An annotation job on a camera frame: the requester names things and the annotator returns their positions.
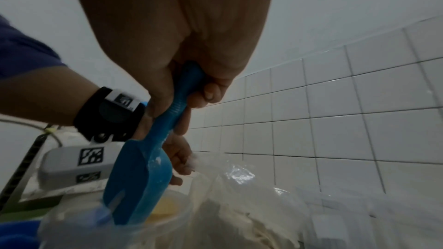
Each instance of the black cable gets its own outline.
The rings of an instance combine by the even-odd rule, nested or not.
[[[21,122],[21,121],[15,121],[15,120],[8,120],[8,119],[0,119],[0,122],[3,123],[10,123],[10,124],[16,124],[16,125],[25,125],[25,126],[29,126],[38,130],[41,130],[43,132],[48,133],[50,136],[52,136],[55,141],[57,142],[57,144],[59,145],[59,147],[63,146],[63,143],[60,141],[60,139],[52,132],[48,131],[46,128],[38,126],[36,124],[30,124],[30,123],[26,123],[26,122]]]

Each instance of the plastic container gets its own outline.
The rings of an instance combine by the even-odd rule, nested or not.
[[[38,231],[41,249],[182,247],[192,212],[192,203],[186,195],[166,190],[145,223],[125,226],[114,225],[113,222],[96,225],[98,219],[103,220],[106,216],[101,198],[102,192],[87,194],[52,209],[43,218]]]

